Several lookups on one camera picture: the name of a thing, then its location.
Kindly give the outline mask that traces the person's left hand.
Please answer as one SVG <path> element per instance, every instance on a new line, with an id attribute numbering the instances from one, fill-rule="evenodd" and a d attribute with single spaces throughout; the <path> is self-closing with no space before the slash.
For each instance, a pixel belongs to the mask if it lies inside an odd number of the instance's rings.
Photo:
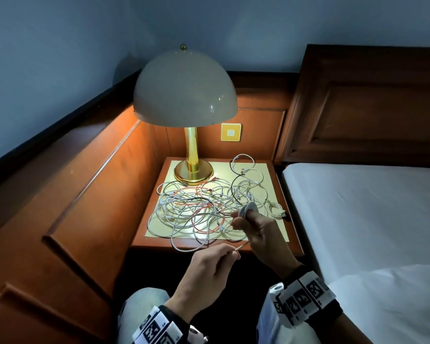
<path id="1" fill-rule="evenodd" d="M 165 306 L 186 323 L 211 306 L 226 287 L 230 272 L 220 271 L 220 260 L 226 254 L 239 254 L 235 247 L 222 243 L 198 250 Z"/>

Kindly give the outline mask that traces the person's right hand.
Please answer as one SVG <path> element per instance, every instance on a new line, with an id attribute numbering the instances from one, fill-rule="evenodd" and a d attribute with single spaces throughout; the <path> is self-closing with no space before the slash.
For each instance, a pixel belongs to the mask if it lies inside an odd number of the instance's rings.
<path id="1" fill-rule="evenodd" d="M 231 213 L 231 225 L 245 233 L 255 256 L 281 279 L 302 266 L 285 241 L 277 221 L 261 215 L 261 219 L 246 219 L 240 212 Z"/>

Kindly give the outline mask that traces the person's right forearm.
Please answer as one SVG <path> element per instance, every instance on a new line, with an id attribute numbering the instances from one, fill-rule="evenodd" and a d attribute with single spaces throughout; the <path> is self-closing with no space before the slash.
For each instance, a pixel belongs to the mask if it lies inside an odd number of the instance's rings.
<path id="1" fill-rule="evenodd" d="M 321 344 L 373 344 L 344 313 L 315 332 Z"/>

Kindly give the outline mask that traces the right wrist marker band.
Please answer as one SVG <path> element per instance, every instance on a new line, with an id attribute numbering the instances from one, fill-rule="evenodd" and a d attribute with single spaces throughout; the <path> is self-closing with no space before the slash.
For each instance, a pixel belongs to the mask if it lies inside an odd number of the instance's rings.
<path id="1" fill-rule="evenodd" d="M 273 285 L 268 297 L 279 322 L 286 328 L 303 323 L 313 329 L 326 328 L 343 313 L 336 295 L 323 279 L 303 268 Z"/>

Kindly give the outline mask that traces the wrist marker band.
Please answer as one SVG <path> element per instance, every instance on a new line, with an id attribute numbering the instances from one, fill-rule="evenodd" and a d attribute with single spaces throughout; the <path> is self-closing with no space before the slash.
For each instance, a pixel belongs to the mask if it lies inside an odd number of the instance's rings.
<path id="1" fill-rule="evenodd" d="M 286 328 L 303 323 L 313 329 L 326 328 L 343 313 L 336 295 L 323 279 L 303 268 L 273 285 L 268 297 L 279 322 Z"/>
<path id="2" fill-rule="evenodd" d="M 209 339 L 165 306 L 153 307 L 131 344 L 209 344 Z"/>

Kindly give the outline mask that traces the left wrist marker band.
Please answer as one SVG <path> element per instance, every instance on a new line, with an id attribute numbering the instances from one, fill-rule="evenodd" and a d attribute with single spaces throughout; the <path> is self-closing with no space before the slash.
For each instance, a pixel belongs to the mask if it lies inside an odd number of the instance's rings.
<path id="1" fill-rule="evenodd" d="M 209 339 L 165 306 L 153 307 L 131 344 L 209 344 Z"/>

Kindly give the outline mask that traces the mattress with white sheet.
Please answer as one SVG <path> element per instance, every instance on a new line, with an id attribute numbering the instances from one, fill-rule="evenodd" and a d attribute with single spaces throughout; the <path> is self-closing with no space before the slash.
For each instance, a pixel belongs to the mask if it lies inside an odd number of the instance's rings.
<path id="1" fill-rule="evenodd" d="M 430 266 L 430 168 L 296 163 L 282 179 L 328 283 Z"/>

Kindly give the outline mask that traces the table lamp with dome shade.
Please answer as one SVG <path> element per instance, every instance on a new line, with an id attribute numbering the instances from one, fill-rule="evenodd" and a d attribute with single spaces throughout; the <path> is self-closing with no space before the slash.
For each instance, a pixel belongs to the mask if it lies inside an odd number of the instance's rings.
<path id="1" fill-rule="evenodd" d="M 142 69 L 132 103 L 140 121 L 184 129 L 186 159 L 174 168 L 176 180 L 194 186 L 213 177 L 212 165 L 198 156 L 197 128 L 223 123 L 238 112 L 233 82 L 218 62 L 184 44 L 160 54 Z"/>

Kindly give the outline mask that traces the wooden headboard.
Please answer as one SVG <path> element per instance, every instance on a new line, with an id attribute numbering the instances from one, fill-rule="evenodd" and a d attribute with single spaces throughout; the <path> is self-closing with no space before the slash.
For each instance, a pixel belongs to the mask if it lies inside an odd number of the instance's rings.
<path id="1" fill-rule="evenodd" d="M 307 45 L 274 162 L 430 167 L 430 48 Z"/>

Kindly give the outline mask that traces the white duvet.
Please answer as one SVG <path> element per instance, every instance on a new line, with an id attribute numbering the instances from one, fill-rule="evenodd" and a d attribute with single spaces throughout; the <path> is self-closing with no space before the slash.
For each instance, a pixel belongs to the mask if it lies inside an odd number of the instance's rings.
<path id="1" fill-rule="evenodd" d="M 374 344 L 430 344 L 429 265 L 359 272 L 329 288 Z"/>

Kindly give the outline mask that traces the yellow wall socket plate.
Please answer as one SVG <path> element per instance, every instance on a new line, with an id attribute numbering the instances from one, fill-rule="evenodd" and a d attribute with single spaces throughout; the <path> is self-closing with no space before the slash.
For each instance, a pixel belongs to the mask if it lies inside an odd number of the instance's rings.
<path id="1" fill-rule="evenodd" d="M 242 135 L 241 123 L 222 123 L 220 140 L 223 142 L 240 142 Z"/>

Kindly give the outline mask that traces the wooden wall panelling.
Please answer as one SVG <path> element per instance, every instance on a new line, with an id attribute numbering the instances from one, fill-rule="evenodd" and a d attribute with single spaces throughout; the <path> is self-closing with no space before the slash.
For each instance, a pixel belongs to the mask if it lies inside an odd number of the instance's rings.
<path id="1" fill-rule="evenodd" d="M 115 282 L 182 129 L 132 109 L 133 73 L 0 184 L 0 344 L 113 344 Z"/>

